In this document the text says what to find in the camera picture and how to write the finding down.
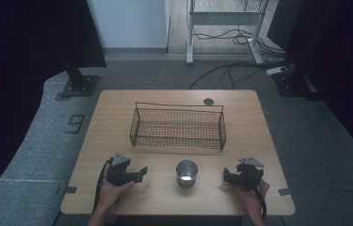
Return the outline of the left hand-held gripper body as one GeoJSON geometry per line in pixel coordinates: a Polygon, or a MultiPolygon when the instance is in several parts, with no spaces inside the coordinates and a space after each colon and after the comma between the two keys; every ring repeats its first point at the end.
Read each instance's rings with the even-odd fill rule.
{"type": "Polygon", "coordinates": [[[107,172],[107,181],[113,186],[122,186],[134,180],[133,175],[128,173],[127,167],[131,159],[121,153],[116,153],[110,158],[110,166],[107,172]]]}

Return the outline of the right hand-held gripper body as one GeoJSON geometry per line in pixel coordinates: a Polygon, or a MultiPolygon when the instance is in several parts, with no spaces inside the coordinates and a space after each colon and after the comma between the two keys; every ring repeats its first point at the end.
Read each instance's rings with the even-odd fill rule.
{"type": "Polygon", "coordinates": [[[236,166],[242,179],[241,186],[254,188],[260,184],[264,176],[264,167],[255,157],[240,158],[240,164],[236,166]]]}

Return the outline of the metal cup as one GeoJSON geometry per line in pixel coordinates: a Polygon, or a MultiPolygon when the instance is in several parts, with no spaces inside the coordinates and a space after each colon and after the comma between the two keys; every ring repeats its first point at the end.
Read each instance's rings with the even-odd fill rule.
{"type": "Polygon", "coordinates": [[[178,185],[190,188],[196,182],[199,169],[195,162],[185,159],[177,164],[175,171],[178,185]]]}

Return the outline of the black wire mesh basket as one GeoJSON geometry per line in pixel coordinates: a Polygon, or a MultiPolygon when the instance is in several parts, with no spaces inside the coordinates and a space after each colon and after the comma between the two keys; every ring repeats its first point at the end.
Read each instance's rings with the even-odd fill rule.
{"type": "Polygon", "coordinates": [[[133,146],[222,151],[227,140],[224,106],[135,102],[129,137],[133,146]]]}

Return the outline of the person's left hand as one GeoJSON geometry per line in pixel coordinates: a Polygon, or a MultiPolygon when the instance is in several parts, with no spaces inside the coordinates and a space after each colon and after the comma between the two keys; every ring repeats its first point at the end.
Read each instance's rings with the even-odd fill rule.
{"type": "Polygon", "coordinates": [[[129,182],[122,186],[113,186],[107,181],[103,181],[95,210],[102,213],[108,213],[111,206],[117,201],[120,195],[135,184],[135,182],[129,182]]]}

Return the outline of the person's right hand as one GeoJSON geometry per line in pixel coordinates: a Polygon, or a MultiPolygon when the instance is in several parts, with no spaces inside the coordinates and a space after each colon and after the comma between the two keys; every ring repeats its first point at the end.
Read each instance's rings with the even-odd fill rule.
{"type": "MultiPolygon", "coordinates": [[[[256,186],[256,188],[260,195],[264,198],[267,190],[270,188],[270,185],[266,181],[262,180],[260,184],[256,186]]],[[[233,190],[237,194],[239,202],[249,217],[262,217],[262,203],[253,189],[247,190],[241,186],[235,186],[233,190]]]]}

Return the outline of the black metal stand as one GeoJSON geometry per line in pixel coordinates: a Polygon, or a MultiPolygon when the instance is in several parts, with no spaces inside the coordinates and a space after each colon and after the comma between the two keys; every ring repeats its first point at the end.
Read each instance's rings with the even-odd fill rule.
{"type": "Polygon", "coordinates": [[[100,80],[99,75],[83,75],[69,59],[65,59],[66,73],[69,80],[64,89],[59,93],[60,97],[90,97],[100,80]]]}
{"type": "Polygon", "coordinates": [[[292,70],[285,69],[280,73],[274,73],[272,78],[280,96],[314,99],[318,94],[309,77],[307,67],[301,63],[298,63],[292,70]]]}

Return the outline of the white power strip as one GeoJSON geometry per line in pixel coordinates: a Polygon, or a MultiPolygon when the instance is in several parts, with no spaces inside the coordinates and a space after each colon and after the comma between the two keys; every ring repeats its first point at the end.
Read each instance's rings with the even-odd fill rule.
{"type": "Polygon", "coordinates": [[[286,72],[288,72],[288,69],[285,66],[271,68],[265,71],[266,75],[273,75],[277,73],[286,73],[286,72]]]}

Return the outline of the dark curtain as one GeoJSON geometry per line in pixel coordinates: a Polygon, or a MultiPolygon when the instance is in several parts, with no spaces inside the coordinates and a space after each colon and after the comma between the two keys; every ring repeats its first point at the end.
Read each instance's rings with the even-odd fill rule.
{"type": "Polygon", "coordinates": [[[88,0],[0,0],[0,176],[40,106],[43,86],[70,67],[103,67],[88,0]]]}
{"type": "Polygon", "coordinates": [[[307,67],[314,100],[353,137],[353,0],[279,0],[267,36],[307,67]]]}

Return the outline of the white desk frame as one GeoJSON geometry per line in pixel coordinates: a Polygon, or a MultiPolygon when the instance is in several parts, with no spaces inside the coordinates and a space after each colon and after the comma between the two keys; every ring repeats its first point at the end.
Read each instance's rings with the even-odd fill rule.
{"type": "Polygon", "coordinates": [[[186,63],[194,62],[193,56],[193,34],[196,25],[254,25],[255,30],[250,38],[248,38],[249,49],[257,64],[263,64],[264,61],[260,54],[259,34],[265,18],[269,0],[263,0],[261,8],[258,11],[233,11],[233,12],[216,12],[216,11],[196,11],[195,0],[187,0],[187,27],[188,36],[186,42],[186,63]]]}

